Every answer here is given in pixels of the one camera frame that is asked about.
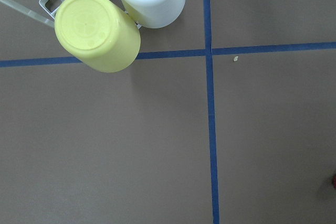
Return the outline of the yellow plastic cup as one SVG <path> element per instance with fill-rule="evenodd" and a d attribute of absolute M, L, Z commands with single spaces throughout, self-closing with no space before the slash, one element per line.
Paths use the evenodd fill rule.
<path fill-rule="evenodd" d="M 127 68 L 140 51 L 137 25 L 110 0 L 64 0 L 56 11 L 55 34 L 67 52 L 99 72 Z"/>

